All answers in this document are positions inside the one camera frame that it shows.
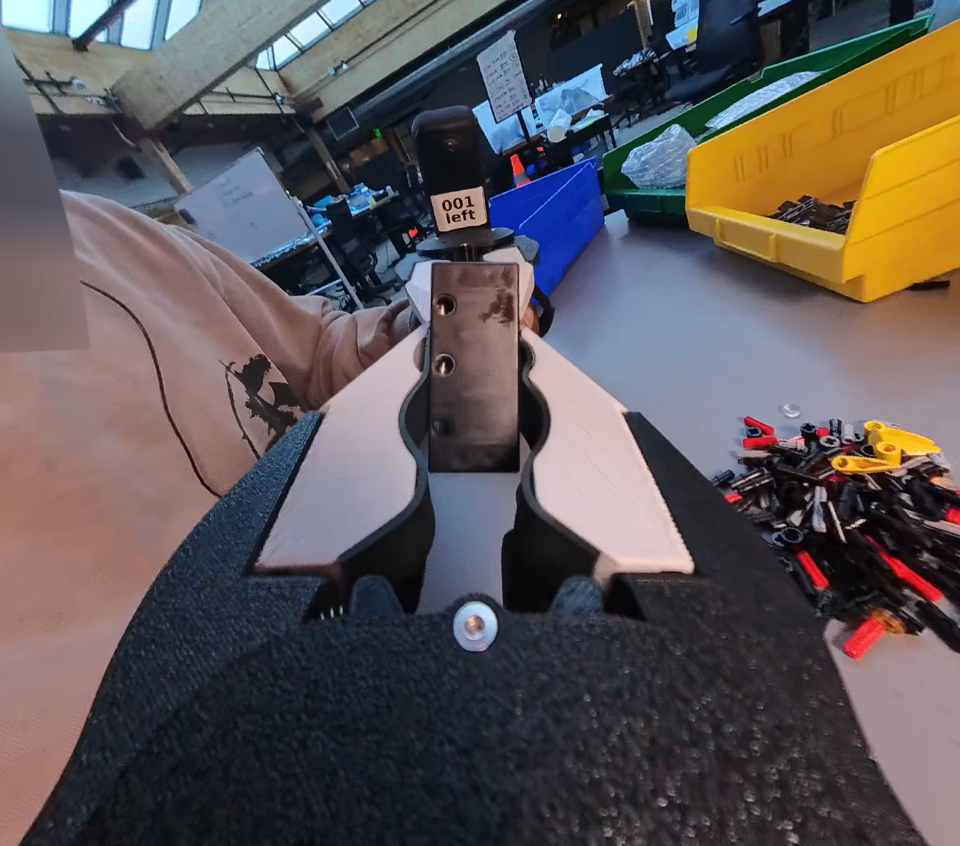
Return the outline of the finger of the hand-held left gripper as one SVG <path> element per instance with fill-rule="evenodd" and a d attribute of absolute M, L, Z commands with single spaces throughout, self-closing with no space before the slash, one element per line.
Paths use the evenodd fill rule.
<path fill-rule="evenodd" d="M 524 256 L 521 250 L 493 250 L 487 253 L 487 262 L 492 264 L 515 264 L 518 267 L 518 314 L 524 315 L 530 307 L 533 296 L 535 266 Z"/>
<path fill-rule="evenodd" d="M 434 261 L 421 261 L 414 264 L 405 284 L 410 306 L 420 323 L 430 323 L 431 319 L 431 268 L 433 265 Z"/>

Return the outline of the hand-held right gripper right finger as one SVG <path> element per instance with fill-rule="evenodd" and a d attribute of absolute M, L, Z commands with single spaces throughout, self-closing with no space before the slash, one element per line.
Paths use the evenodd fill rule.
<path fill-rule="evenodd" d="M 501 546 L 505 608 L 544 613 L 571 578 L 591 580 L 606 597 L 621 577 L 694 576 L 627 408 L 529 329 L 519 349 L 527 451 Z"/>

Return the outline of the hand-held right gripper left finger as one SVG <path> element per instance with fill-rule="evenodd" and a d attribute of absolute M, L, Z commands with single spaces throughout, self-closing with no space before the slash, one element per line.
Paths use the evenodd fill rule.
<path fill-rule="evenodd" d="M 253 561 L 261 576 L 318 576 L 323 601 L 344 602 L 366 576 L 418 610 L 435 537 L 421 440 L 428 328 L 369 366 L 320 409 Z"/>

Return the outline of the black perforated building block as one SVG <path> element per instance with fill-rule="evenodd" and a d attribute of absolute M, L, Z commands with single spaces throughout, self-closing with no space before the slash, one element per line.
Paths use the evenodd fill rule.
<path fill-rule="evenodd" d="M 429 470 L 520 469 L 520 269 L 448 262 L 431 270 Z"/>

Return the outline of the pile of small building pieces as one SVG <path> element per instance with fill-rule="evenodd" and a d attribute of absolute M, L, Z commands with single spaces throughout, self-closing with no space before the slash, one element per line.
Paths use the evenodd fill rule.
<path fill-rule="evenodd" d="M 958 653 L 958 472 L 941 446 L 882 420 L 742 427 L 739 468 L 711 483 L 841 625 L 846 657 L 924 634 Z"/>

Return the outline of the person's left forearm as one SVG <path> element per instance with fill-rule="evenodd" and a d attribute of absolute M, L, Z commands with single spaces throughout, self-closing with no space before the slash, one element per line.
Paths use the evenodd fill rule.
<path fill-rule="evenodd" d="M 277 311 L 274 363 L 300 405 L 319 408 L 414 332 L 421 321 L 401 295 L 353 313 L 318 297 L 288 298 Z"/>

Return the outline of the grey desk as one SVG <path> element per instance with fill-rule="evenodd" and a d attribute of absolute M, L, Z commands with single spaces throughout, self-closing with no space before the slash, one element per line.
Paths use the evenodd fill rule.
<path fill-rule="evenodd" d="M 479 771 L 405 809 L 407 844 L 958 844 L 958 655 L 929 632 L 861 661 L 700 484 L 746 413 L 879 419 L 958 470 L 958 274 L 861 305 L 692 233 L 609 219 L 550 343 L 684 455 L 704 581 L 641 588 L 619 645 L 574 620 L 467 720 Z"/>

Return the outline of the blue storage bin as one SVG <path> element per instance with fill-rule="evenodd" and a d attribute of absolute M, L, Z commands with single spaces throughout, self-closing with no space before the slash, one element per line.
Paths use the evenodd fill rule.
<path fill-rule="evenodd" d="M 497 194 L 489 209 L 493 226 L 509 228 L 537 243 L 535 284 L 551 295 L 604 225 L 596 159 L 585 158 Z"/>

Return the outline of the white printed sign board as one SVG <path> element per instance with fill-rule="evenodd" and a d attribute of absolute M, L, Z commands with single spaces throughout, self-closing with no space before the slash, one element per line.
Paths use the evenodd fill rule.
<path fill-rule="evenodd" d="M 496 124 L 521 113 L 533 101 L 516 37 L 516 31 L 510 29 L 476 57 Z"/>

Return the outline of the white slanted pole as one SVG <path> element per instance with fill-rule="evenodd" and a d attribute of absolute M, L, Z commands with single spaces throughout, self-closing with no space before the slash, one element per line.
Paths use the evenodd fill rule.
<path fill-rule="evenodd" d="M 324 240 L 323 237 L 321 236 L 321 233 L 318 231 L 318 228 L 314 225 L 311 217 L 306 212 L 306 209 L 303 206 L 303 203 L 301 202 L 301 200 L 298 199 L 297 197 L 293 197 L 291 199 L 291 202 L 294 205 L 300 219 L 302 220 L 308 234 L 312 236 L 314 240 L 316 240 L 319 249 L 325 255 L 329 266 L 336 273 L 336 276 L 340 280 L 341 285 L 345 290 L 346 294 L 351 298 L 351 300 L 353 300 L 356 310 L 357 311 L 365 310 L 366 306 L 363 300 L 361 300 L 360 297 L 358 296 L 354 288 L 354 285 L 351 283 L 351 281 L 347 277 L 341 265 L 335 258 L 333 252 L 330 251 L 330 247 L 327 245 L 326 240 Z"/>

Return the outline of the green storage bin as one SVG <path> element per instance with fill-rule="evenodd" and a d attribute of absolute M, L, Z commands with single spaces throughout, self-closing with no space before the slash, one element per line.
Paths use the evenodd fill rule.
<path fill-rule="evenodd" d="M 679 189 L 641 190 L 633 187 L 621 175 L 620 168 L 632 149 L 654 140 L 675 123 L 689 132 L 696 143 L 704 143 L 714 136 L 732 130 L 787 101 L 802 96 L 861 66 L 882 58 L 898 48 L 915 42 L 929 32 L 933 19 L 933 13 L 927 12 L 907 22 L 847 39 L 838 44 L 806 53 L 798 58 L 781 61 L 715 92 L 697 104 L 688 103 L 681 109 L 672 110 L 665 120 L 654 126 L 645 126 L 643 132 L 633 140 L 616 147 L 604 156 L 602 188 L 606 195 L 608 211 L 612 213 L 623 211 L 629 217 L 654 216 L 685 220 L 686 192 L 684 187 Z M 822 77 L 801 87 L 783 100 L 761 108 L 749 117 L 739 119 L 733 124 L 714 132 L 706 131 L 707 121 L 720 111 L 757 89 L 801 71 L 822 72 Z"/>

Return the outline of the clear plastic-wrapped bundle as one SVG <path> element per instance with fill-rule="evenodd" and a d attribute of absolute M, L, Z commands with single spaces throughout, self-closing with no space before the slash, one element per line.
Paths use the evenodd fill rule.
<path fill-rule="evenodd" d="M 695 138 L 681 125 L 670 125 L 654 139 L 630 150 L 621 175 L 636 189 L 678 190 L 688 181 Z"/>
<path fill-rule="evenodd" d="M 762 86 L 720 110 L 714 117 L 706 121 L 704 129 L 706 132 L 714 132 L 728 127 L 738 120 L 749 118 L 761 108 L 771 103 L 776 104 L 787 96 L 791 96 L 800 88 L 817 81 L 822 75 L 822 71 L 802 70 Z"/>

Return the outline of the mobile whiteboard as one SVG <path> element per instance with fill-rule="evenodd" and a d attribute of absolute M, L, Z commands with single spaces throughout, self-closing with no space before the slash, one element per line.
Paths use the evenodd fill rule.
<path fill-rule="evenodd" d="M 248 264 L 309 236 L 302 209 L 258 147 L 180 196 L 175 209 L 193 232 Z"/>

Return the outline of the person's beige hoodie torso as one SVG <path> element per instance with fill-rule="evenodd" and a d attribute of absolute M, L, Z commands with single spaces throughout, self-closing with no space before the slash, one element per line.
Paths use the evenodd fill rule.
<path fill-rule="evenodd" d="M 174 419 L 224 494 L 303 414 L 275 363 L 290 297 L 182 228 L 61 197 L 80 279 L 143 321 Z M 38 817 L 138 604 L 215 502 L 137 327 L 80 294 L 88 348 L 2 357 L 2 844 Z"/>

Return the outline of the yellow storage bin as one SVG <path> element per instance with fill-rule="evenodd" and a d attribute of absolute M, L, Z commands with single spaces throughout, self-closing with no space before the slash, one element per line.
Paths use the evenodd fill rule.
<path fill-rule="evenodd" d="M 846 235 L 767 218 L 854 200 Z M 686 217 L 716 245 L 861 303 L 959 266 L 959 22 L 715 136 Z"/>

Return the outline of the heap of black building pieces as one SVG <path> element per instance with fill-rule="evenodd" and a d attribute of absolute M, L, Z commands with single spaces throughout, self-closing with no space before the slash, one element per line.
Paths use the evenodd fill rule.
<path fill-rule="evenodd" d="M 855 200 L 828 203 L 812 195 L 786 200 L 767 218 L 820 232 L 846 236 L 852 220 Z"/>

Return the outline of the black office chair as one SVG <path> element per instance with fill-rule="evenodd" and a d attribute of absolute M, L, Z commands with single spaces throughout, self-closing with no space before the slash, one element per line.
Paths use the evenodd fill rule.
<path fill-rule="evenodd" d="M 671 80 L 669 103 L 697 103 L 742 79 L 762 59 L 759 0 L 699 0 L 694 68 Z"/>

